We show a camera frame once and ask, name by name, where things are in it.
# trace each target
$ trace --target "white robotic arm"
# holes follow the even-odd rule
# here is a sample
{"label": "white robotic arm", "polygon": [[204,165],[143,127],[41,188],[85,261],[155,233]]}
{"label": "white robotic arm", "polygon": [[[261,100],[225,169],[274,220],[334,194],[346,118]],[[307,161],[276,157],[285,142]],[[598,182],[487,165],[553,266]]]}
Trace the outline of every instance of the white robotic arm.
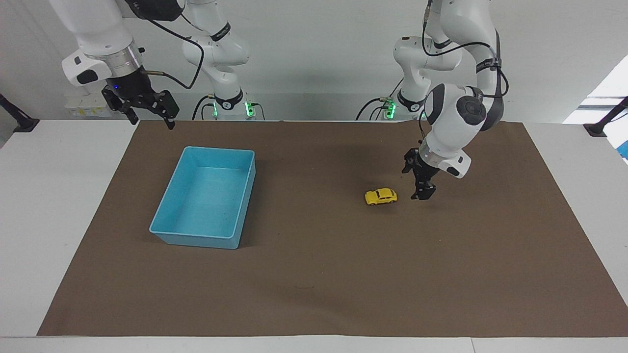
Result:
{"label": "white robotic arm", "polygon": [[[164,3],[163,13],[153,13],[156,18],[171,21],[181,14],[176,1]],[[116,2],[50,0],[50,4],[74,34],[79,47],[63,61],[69,81],[78,86],[107,80],[102,95],[112,110],[122,112],[132,124],[137,124],[133,108],[146,109],[161,116],[168,128],[173,129],[179,107],[167,90],[160,93],[153,90],[142,66],[140,50],[124,27]]]}
{"label": "white robotic arm", "polygon": [[[412,198],[427,200],[436,191],[431,178],[440,170],[457,178],[466,175],[471,158],[462,149],[478,132],[501,120],[505,93],[501,90],[499,35],[490,19],[489,0],[430,0],[423,29],[432,39],[423,44],[422,38],[402,38],[395,48],[395,58],[404,68],[406,79],[396,97],[405,109],[398,111],[407,111],[413,119],[421,119],[419,114],[425,114],[432,126],[421,146],[406,153],[403,170],[412,170],[416,179]],[[460,56],[454,56],[460,48],[454,48],[455,43],[475,58],[477,87],[440,84],[421,98],[427,92],[427,79],[414,68],[419,65],[425,69],[453,70],[460,63]]]}
{"label": "white robotic arm", "polygon": [[[231,25],[220,11],[218,0],[187,0],[192,10],[193,23],[205,31],[203,36],[191,39],[205,51],[202,70],[214,88],[214,115],[217,119],[246,120],[254,114],[231,66],[249,61],[249,45],[231,31]],[[194,64],[200,63],[200,52],[191,43],[184,42],[183,53]]]}

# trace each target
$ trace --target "brown tabletop covering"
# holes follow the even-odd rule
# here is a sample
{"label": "brown tabletop covering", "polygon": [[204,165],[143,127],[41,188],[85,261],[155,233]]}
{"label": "brown tabletop covering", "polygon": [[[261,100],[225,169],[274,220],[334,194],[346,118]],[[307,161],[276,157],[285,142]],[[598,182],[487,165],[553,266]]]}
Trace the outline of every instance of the brown tabletop covering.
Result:
{"label": "brown tabletop covering", "polygon": [[[400,174],[419,136],[415,122],[141,122],[39,335],[628,336],[522,124],[482,133],[468,175],[439,174],[428,202]],[[240,249],[149,233],[186,146],[256,152]],[[399,202],[367,206],[380,187]]]}

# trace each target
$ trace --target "blue plastic bin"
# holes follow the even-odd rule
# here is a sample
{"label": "blue plastic bin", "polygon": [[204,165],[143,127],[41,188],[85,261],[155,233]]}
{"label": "blue plastic bin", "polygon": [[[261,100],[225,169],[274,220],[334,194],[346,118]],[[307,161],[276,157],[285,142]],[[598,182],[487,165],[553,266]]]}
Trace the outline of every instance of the blue plastic bin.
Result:
{"label": "blue plastic bin", "polygon": [[172,245],[237,249],[253,179],[253,151],[186,147],[151,233]]}
{"label": "blue plastic bin", "polygon": [[622,157],[628,160],[628,141],[624,142],[621,146],[617,148],[617,152],[619,152]]}

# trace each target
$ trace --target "toy car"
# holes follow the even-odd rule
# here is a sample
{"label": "toy car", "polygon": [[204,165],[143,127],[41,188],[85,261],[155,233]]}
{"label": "toy car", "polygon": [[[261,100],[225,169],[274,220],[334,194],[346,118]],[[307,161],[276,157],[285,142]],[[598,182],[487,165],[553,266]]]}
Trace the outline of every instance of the toy car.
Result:
{"label": "toy car", "polygon": [[397,202],[397,193],[390,188],[381,188],[366,192],[364,198],[367,205],[393,204]]}

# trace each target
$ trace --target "white wall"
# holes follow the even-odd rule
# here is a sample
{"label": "white wall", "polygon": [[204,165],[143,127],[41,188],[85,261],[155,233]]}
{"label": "white wall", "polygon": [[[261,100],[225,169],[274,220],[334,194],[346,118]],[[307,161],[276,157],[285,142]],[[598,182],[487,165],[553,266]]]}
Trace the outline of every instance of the white wall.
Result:
{"label": "white wall", "polygon": [[[222,7],[234,31],[251,43],[251,61],[236,70],[244,88],[266,103],[268,118],[353,119],[363,101],[388,95],[401,77],[392,48],[401,36],[420,35],[425,2],[225,0]],[[624,0],[499,0],[490,6],[512,85],[507,120],[563,121],[628,53]],[[65,81],[60,60],[76,43],[48,1],[0,1],[0,23],[0,92],[33,116],[68,118],[63,95],[80,91]],[[147,68],[192,77],[179,40],[139,19],[125,25],[146,47]],[[167,25],[197,33],[182,20]],[[454,73],[432,79],[473,84],[474,72],[465,54]],[[211,91],[205,77],[187,94],[164,78],[153,82],[175,93],[182,119]]]}

